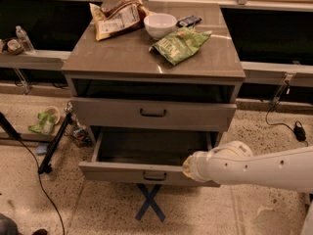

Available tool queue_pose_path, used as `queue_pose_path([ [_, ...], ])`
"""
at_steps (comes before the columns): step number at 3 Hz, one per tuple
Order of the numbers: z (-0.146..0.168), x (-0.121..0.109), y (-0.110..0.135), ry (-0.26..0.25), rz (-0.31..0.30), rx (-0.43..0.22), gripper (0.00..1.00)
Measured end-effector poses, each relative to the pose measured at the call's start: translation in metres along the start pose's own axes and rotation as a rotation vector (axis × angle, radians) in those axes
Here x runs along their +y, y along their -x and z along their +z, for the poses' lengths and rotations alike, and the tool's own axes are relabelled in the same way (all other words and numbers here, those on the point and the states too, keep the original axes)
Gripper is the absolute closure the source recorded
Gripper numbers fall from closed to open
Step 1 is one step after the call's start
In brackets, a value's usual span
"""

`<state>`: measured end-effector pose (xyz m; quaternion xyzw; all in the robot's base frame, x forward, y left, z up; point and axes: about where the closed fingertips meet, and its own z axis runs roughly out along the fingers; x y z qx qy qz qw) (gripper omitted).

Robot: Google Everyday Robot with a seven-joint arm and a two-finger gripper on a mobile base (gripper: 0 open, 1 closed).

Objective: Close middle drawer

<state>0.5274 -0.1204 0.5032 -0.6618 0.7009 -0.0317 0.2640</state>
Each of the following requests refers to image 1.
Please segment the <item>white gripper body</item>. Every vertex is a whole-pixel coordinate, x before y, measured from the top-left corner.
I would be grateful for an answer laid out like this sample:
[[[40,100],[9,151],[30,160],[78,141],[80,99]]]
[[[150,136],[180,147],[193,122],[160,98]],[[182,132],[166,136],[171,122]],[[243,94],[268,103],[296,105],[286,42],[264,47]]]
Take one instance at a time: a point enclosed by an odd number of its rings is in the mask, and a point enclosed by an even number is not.
[[[197,182],[219,182],[221,159],[213,152],[195,152],[187,159],[189,177]]]

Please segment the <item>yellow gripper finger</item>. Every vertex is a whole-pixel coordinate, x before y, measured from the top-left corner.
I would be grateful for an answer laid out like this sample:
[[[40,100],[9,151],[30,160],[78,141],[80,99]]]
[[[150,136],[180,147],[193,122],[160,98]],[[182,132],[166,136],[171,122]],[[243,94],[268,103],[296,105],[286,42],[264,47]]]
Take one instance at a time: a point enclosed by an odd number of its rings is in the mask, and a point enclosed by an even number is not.
[[[188,160],[185,160],[185,161],[183,162],[182,171],[183,171],[183,173],[184,173],[187,177],[189,177],[189,178],[192,177],[192,174],[191,174],[191,166],[190,166],[190,162],[189,162]]]

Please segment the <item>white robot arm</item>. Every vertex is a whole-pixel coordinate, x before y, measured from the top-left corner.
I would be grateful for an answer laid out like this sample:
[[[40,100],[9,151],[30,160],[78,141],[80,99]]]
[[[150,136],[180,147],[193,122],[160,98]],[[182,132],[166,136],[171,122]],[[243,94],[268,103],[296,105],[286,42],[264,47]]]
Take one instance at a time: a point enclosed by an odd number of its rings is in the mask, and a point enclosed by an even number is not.
[[[313,147],[255,156],[245,143],[232,141],[208,152],[194,152],[184,161],[183,173],[197,182],[251,184],[312,194]]]

